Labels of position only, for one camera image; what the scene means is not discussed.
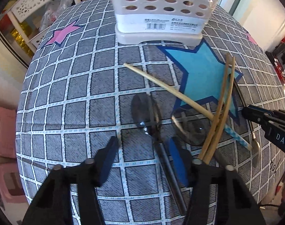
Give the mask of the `black handled metal spoon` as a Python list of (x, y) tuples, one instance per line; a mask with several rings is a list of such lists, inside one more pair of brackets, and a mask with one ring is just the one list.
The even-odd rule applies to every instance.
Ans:
[(131, 115), (136, 126), (152, 138), (154, 150), (172, 197), (180, 215), (184, 216), (187, 207), (161, 138), (161, 113), (156, 101), (146, 93), (136, 94), (131, 101)]

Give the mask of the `pink plastic stool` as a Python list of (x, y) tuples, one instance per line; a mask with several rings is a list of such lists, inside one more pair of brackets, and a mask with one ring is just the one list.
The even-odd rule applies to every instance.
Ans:
[(6, 203), (27, 202), (16, 161), (16, 111), (0, 107), (0, 196)]

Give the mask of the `blue patterned handle chopstick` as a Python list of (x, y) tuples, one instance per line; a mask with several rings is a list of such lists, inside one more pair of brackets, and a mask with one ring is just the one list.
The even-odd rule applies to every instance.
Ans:
[(249, 151), (252, 150), (252, 146), (242, 138), (238, 133), (236, 133), (229, 125), (225, 125), (224, 131), (228, 133), (230, 136), (233, 137), (237, 142), (239, 142), (244, 148), (248, 149)]

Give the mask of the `white perforated storage cart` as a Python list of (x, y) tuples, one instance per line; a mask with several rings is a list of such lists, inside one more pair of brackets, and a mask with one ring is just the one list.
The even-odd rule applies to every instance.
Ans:
[[(22, 30), (20, 24), (25, 21), (30, 15), (32, 15), (35, 11), (37, 11), (50, 1), (51, 0), (18, 0), (7, 11), (7, 15), (11, 23), (22, 36), (26, 45), (31, 49), (32, 52), (36, 52), (39, 44), (41, 43), (41, 40), (47, 32), (47, 29), (44, 29), (42, 32), (38, 33), (35, 36), (29, 37)], [(74, 0), (76, 4), (80, 3), (81, 1), (85, 0)]]

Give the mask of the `red bags in hallway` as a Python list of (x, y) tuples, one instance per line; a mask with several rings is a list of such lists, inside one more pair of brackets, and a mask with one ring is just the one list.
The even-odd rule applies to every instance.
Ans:
[(272, 63), (280, 82), (285, 86), (285, 35), (272, 52), (266, 51), (265, 54)]

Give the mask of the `pale thin bamboo chopstick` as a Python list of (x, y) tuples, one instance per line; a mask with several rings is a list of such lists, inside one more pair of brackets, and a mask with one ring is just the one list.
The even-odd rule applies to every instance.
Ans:
[(178, 99), (180, 99), (181, 101), (185, 102), (186, 104), (188, 104), (189, 106), (194, 108), (196, 111), (198, 111), (199, 113), (201, 113), (202, 115), (207, 117), (209, 120), (213, 121), (214, 115), (210, 111), (208, 111), (203, 106), (201, 106), (200, 104), (196, 103), (195, 101), (193, 101), (192, 99), (190, 99), (189, 97), (184, 95), (183, 93), (177, 91), (172, 86), (169, 86), (168, 84), (160, 81), (159, 79), (153, 77), (152, 75), (149, 75), (148, 73), (146, 73), (146, 72), (144, 72), (142, 70), (137, 69), (134, 66), (131, 66), (131, 65), (127, 64), (127, 63), (124, 63), (123, 65), (125, 67), (127, 67), (128, 69), (130, 69), (131, 71), (133, 71), (133, 72), (135, 72), (135, 73), (145, 77), (146, 79), (150, 80), (151, 82), (159, 85), (160, 87), (162, 87), (163, 89), (165, 89), (166, 91), (168, 91), (172, 95), (176, 96)]

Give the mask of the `wooden chopstick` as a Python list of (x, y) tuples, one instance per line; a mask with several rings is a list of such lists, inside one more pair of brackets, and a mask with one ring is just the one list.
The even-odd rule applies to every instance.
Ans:
[(222, 132), (226, 124), (226, 120), (227, 120), (227, 116), (228, 116), (228, 112), (230, 108), (230, 103), (231, 103), (234, 75), (235, 75), (235, 57), (231, 57), (231, 74), (229, 76), (229, 80), (226, 81), (225, 94), (224, 94), (224, 99), (223, 99), (222, 111), (221, 111), (220, 118), (219, 118), (219, 123), (217, 125), (216, 131), (212, 138), (212, 142), (209, 146), (209, 149), (204, 157), (204, 162), (206, 164), (210, 163), (214, 155), (214, 152), (217, 149), (217, 145), (219, 143), (219, 140), (221, 138)]
[(225, 87), (226, 87), (226, 81), (227, 81), (227, 75), (228, 75), (228, 68), (229, 68), (229, 63), (231, 62), (231, 56), (230, 54), (226, 55), (226, 66), (225, 66), (225, 70), (224, 70), (224, 76), (223, 76), (223, 81), (222, 81), (222, 86), (221, 86), (221, 91), (220, 91), (220, 99), (218, 102), (218, 106), (216, 109), (216, 113), (214, 115), (209, 133), (207, 135), (207, 138), (205, 139), (205, 142), (203, 144), (201, 153), (198, 155), (198, 158), (202, 161), (204, 161), (204, 157), (209, 149), (209, 146), (212, 142), (212, 138), (215, 134), (217, 125), (219, 123), (219, 118), (220, 118), (220, 114), (222, 111), (222, 106), (223, 106), (223, 99), (224, 99), (224, 94), (225, 94)]

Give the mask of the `grey checkered tablecloth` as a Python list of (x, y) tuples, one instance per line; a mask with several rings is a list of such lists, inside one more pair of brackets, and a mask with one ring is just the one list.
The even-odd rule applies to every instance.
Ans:
[(202, 41), (123, 45), (111, 0), (87, 0), (53, 23), (26, 73), (16, 154), (24, 224), (252, 224), (285, 171), (249, 107), (285, 110), (262, 49), (216, 6)]

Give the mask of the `white plastic utensil holder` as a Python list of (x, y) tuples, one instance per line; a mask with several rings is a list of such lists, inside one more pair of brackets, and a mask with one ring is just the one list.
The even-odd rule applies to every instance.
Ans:
[(218, 0), (112, 0), (120, 44), (172, 41), (196, 47)]

